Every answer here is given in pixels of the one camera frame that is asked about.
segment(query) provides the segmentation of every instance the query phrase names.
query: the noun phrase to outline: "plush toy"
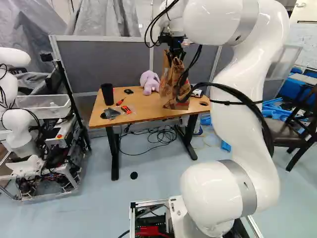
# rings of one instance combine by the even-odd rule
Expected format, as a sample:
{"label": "plush toy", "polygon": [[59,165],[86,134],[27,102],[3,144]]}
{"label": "plush toy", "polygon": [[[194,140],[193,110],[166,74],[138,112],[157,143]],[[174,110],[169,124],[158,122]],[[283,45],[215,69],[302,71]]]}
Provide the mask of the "plush toy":
{"label": "plush toy", "polygon": [[143,95],[151,95],[152,91],[159,91],[159,77],[156,73],[148,70],[142,73],[140,84],[144,88]]}

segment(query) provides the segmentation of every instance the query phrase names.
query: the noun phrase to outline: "brown paper bag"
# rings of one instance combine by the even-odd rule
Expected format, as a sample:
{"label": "brown paper bag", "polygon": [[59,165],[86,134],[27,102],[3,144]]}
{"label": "brown paper bag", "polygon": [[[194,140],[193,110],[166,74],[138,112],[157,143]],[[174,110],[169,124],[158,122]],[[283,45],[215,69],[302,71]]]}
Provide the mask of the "brown paper bag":
{"label": "brown paper bag", "polygon": [[[159,95],[163,102],[163,108],[173,110],[188,110],[189,99],[184,103],[178,103],[176,101],[177,82],[180,75],[184,72],[184,64],[179,58],[169,59],[168,51],[164,51],[163,56],[163,74],[159,84]],[[188,78],[185,84],[179,90],[179,99],[183,99],[191,90]]]}

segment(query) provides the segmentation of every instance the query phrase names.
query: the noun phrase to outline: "screwdriver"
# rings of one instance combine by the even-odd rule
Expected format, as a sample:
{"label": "screwdriver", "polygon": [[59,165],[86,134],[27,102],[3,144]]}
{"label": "screwdriver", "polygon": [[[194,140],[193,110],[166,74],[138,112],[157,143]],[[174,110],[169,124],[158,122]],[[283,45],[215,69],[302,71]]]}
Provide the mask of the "screwdriver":
{"label": "screwdriver", "polygon": [[120,106],[120,105],[123,103],[123,100],[124,100],[124,99],[126,99],[126,98],[123,98],[123,99],[121,99],[120,101],[118,101],[118,102],[116,103],[116,105],[117,105],[117,106]]}

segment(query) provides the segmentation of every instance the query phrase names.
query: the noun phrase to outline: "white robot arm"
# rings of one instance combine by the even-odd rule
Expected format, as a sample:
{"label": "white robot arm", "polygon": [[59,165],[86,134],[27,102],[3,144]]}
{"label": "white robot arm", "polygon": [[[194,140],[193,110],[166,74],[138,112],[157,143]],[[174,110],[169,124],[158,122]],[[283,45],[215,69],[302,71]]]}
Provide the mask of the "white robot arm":
{"label": "white robot arm", "polygon": [[2,126],[11,130],[6,142],[21,158],[36,154],[32,136],[28,131],[32,116],[26,110],[11,109],[18,93],[18,81],[7,70],[10,65],[25,67],[30,61],[30,56],[24,51],[0,47],[0,116]]}
{"label": "white robot arm", "polygon": [[[285,8],[275,0],[167,0],[161,10],[170,4],[174,6],[160,18],[160,27],[171,36],[186,34],[197,44],[232,45],[234,57],[213,83],[261,101],[272,57],[288,35]],[[218,88],[211,89],[211,99],[239,102]],[[234,219],[275,204],[280,184],[255,114],[244,105],[212,103],[211,108],[214,129],[231,145],[232,160],[189,167],[181,191],[197,227],[209,237],[221,237]]]}

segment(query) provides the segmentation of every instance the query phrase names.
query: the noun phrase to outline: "black cup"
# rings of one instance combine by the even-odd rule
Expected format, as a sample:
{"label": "black cup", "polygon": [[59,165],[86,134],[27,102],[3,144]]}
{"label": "black cup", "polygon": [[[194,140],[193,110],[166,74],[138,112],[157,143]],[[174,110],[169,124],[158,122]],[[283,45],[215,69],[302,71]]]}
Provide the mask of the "black cup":
{"label": "black cup", "polygon": [[104,101],[107,106],[113,105],[113,85],[111,83],[104,83],[101,85]]}

